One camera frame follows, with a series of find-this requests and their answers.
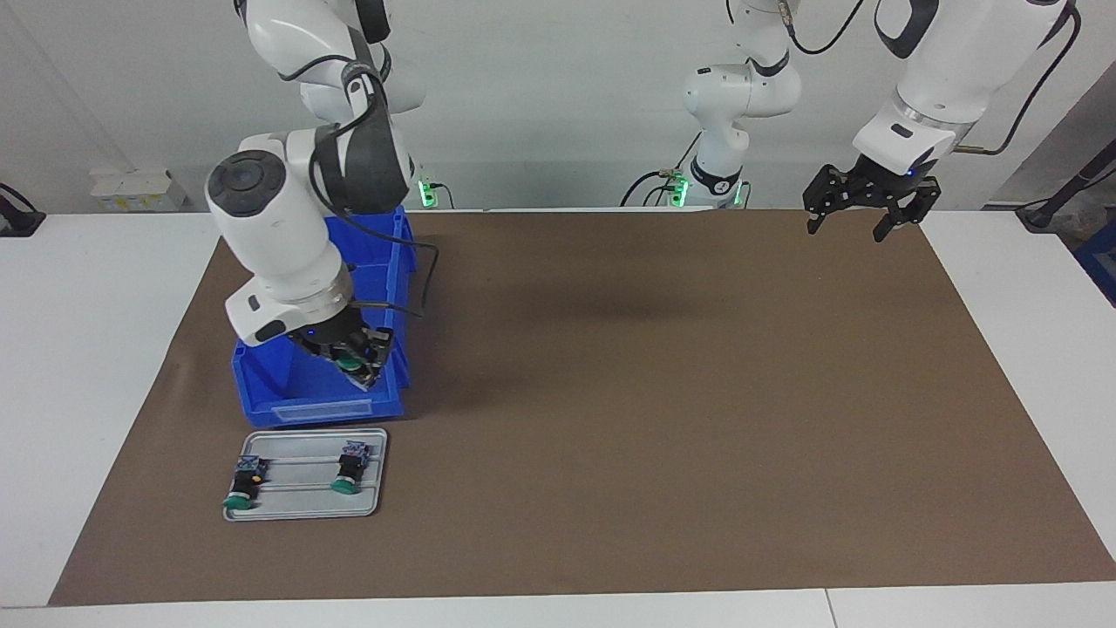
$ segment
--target blue plastic bin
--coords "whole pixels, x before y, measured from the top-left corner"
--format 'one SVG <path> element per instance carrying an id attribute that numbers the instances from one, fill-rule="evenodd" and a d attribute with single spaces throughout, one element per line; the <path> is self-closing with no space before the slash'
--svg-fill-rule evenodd
<path id="1" fill-rule="evenodd" d="M 402 206 L 394 213 L 354 218 L 369 229 L 412 239 Z M 412 247 L 373 238 L 338 218 L 327 218 L 326 225 L 341 258 L 356 265 L 353 284 L 358 300 L 406 302 L 411 272 L 415 270 Z M 286 338 L 259 347 L 238 341 L 232 374 L 248 422 L 258 428 L 275 428 L 402 415 L 400 390 L 411 384 L 404 351 L 405 316 L 391 309 L 362 312 L 371 328 L 395 332 L 387 364 L 367 393 L 349 384 L 336 367 L 308 356 Z"/>

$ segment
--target white table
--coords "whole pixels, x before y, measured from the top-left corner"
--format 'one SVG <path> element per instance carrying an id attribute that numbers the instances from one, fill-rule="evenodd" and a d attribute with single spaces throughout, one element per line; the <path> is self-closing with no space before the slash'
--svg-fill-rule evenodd
<path id="1" fill-rule="evenodd" d="M 1052 235 L 1009 213 L 924 224 L 958 291 L 1116 554 L 1116 310 Z M 0 240 L 0 606 L 47 602 L 217 241 L 208 215 L 54 215 Z M 65 483 L 38 476 L 67 461 Z M 49 493 L 37 491 L 49 485 Z M 1116 626 L 1116 582 L 541 598 L 9 608 L 0 626 Z"/>

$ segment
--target metal tray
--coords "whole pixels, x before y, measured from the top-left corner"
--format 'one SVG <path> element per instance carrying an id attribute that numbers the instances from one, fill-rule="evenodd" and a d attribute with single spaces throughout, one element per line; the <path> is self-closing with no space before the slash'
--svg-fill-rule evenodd
<path id="1" fill-rule="evenodd" d="M 346 441 L 363 441 L 371 447 L 360 492 L 355 495 L 329 489 Z M 235 522 L 371 515 L 379 502 L 386 451 L 387 433 L 381 428 L 252 433 L 244 439 L 241 455 L 266 458 L 268 472 L 252 508 L 223 509 L 224 519 Z"/>

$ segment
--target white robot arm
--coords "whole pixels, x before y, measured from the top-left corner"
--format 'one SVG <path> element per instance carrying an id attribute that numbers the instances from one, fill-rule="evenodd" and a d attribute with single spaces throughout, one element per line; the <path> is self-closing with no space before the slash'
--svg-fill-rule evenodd
<path id="1" fill-rule="evenodd" d="M 687 196 L 698 204 L 723 205 L 735 194 L 749 144 L 743 119 L 789 113 L 802 93 L 778 0 L 740 0 L 735 16 L 744 62 L 699 68 L 685 84 L 686 109 L 702 127 L 685 166 Z"/>
<path id="2" fill-rule="evenodd" d="M 280 77 L 343 95 L 349 122 L 246 138 L 213 168 L 205 197 L 229 247 L 253 273 L 225 301 L 240 339 L 257 346 L 283 336 L 367 388 L 386 361 L 391 330 L 371 330 L 349 307 L 352 278 L 323 213 L 393 211 L 414 163 L 392 124 L 385 64 L 377 65 L 368 47 L 389 32 L 386 10 L 378 0 L 349 0 L 358 30 L 335 12 L 338 4 L 234 2 L 253 47 Z"/>
<path id="3" fill-rule="evenodd" d="M 906 71 L 853 139 L 860 152 L 856 165 L 848 172 L 826 165 L 806 189 L 809 232 L 849 206 L 887 209 L 876 241 L 921 222 L 941 194 L 930 170 L 958 148 L 992 95 L 1070 17 L 1080 19 L 1072 0 L 879 0 L 876 31 L 906 60 Z"/>

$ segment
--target brown mat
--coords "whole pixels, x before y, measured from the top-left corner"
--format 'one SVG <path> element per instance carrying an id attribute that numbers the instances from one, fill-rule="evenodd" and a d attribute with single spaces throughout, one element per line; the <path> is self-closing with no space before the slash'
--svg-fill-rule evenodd
<path id="1" fill-rule="evenodd" d="M 231 524 L 222 245 L 52 605 L 1114 580 L 916 229 L 455 214 L 379 511 Z"/>

